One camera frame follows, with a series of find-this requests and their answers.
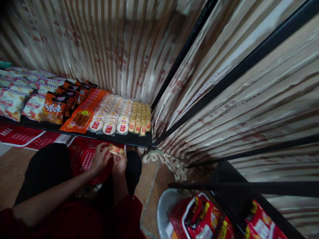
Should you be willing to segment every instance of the red plastic basket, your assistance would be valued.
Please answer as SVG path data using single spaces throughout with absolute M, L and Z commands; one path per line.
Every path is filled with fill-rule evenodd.
M 70 150 L 70 164 L 74 176 L 80 175 L 84 171 L 91 168 L 92 159 L 95 155 L 95 149 L 100 143 L 108 143 L 106 141 L 75 137 L 68 146 Z M 125 149 L 125 145 L 112 143 L 113 145 Z M 109 160 L 104 171 L 96 178 L 88 182 L 88 184 L 101 184 L 112 173 L 113 160 Z
M 41 149 L 48 144 L 53 143 L 61 134 L 54 132 L 45 132 L 39 138 L 35 139 L 32 143 L 28 144 L 28 148 Z
M 0 142 L 25 147 L 45 133 L 44 130 L 25 128 L 9 124 L 0 125 Z

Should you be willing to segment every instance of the red shirt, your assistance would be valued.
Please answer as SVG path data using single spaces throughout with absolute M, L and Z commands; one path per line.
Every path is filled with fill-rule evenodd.
M 101 215 L 91 204 L 74 201 L 58 207 L 38 226 L 28 228 L 11 209 L 0 212 L 1 238 L 145 238 L 140 229 L 142 204 L 128 195 Z

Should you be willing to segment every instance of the black metal pole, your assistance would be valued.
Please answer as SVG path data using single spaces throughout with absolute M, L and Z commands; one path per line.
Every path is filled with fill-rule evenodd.
M 207 190 L 216 192 L 230 191 L 247 194 L 290 195 L 319 198 L 319 181 L 261 183 L 170 183 L 168 186 L 170 188 L 188 190 Z
M 208 103 L 222 93 L 227 87 L 243 76 L 254 65 L 294 34 L 311 18 L 319 12 L 319 1 L 308 0 L 294 13 L 283 21 L 259 46 L 257 46 L 243 61 L 241 61 L 230 73 L 228 73 L 214 88 L 200 99 L 188 112 L 183 115 L 171 128 L 163 133 L 154 143 L 157 147 L 168 136 L 174 133 L 180 126 L 202 110 Z
M 264 147 L 264 148 L 260 148 L 260 149 L 251 150 L 248 152 L 229 155 L 229 156 L 221 157 L 218 159 L 209 159 L 209 160 L 205 160 L 205 161 L 198 162 L 198 163 L 192 163 L 192 164 L 188 165 L 186 168 L 194 168 L 194 167 L 198 167 L 198 166 L 204 166 L 207 164 L 218 163 L 218 162 L 223 161 L 223 160 L 238 159 L 238 158 L 248 157 L 248 156 L 252 156 L 252 155 L 256 155 L 256 154 L 277 151 L 277 150 L 281 150 L 281 149 L 285 149 L 285 148 L 291 148 L 291 147 L 296 147 L 296 146 L 300 146 L 300 145 L 311 144 L 311 143 L 315 143 L 315 142 L 319 142 L 319 134 L 305 137 L 305 138 L 301 138 L 301 139 L 291 140 L 288 142 L 284 142 L 284 143 L 280 143 L 280 144 L 276 144 L 276 145 L 272 145 L 272 146 L 268 146 L 268 147 Z
M 178 57 L 176 58 L 172 68 L 170 69 L 162 87 L 160 88 L 159 92 L 155 100 L 152 103 L 151 109 L 154 110 L 156 105 L 158 104 L 160 98 L 164 94 L 164 91 L 168 87 L 170 81 L 173 79 L 176 71 L 178 70 L 179 66 L 181 65 L 182 61 L 184 60 L 185 56 L 187 55 L 189 49 L 191 48 L 192 44 L 194 43 L 195 39 L 197 38 L 199 32 L 202 30 L 204 24 L 206 23 L 209 15 L 213 11 L 214 7 L 216 6 L 218 0 L 208 0 L 205 4 L 202 12 L 200 13 L 197 22 L 195 23 L 191 33 L 189 34 L 183 48 L 180 50 Z

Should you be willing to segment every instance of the sleeve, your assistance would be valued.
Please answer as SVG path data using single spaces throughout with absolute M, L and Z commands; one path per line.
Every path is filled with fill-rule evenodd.
M 111 211 L 109 228 L 112 238 L 145 238 L 140 229 L 143 205 L 134 195 L 127 195 Z
M 1 238 L 24 238 L 27 231 L 27 227 L 13 216 L 11 209 L 0 211 Z

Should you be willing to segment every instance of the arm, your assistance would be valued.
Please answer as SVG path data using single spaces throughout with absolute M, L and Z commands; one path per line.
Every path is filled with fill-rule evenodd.
M 127 165 L 126 154 L 113 156 L 114 165 L 112 169 L 114 186 L 114 205 L 117 205 L 125 196 L 129 194 L 126 184 L 125 169 Z
M 21 219 L 29 227 L 36 226 L 41 222 L 64 200 L 82 185 L 95 178 L 105 168 L 110 158 L 110 153 L 107 152 L 108 147 L 105 147 L 101 152 L 101 147 L 105 144 L 97 146 L 92 166 L 88 171 L 16 205 L 12 208 L 14 217 Z

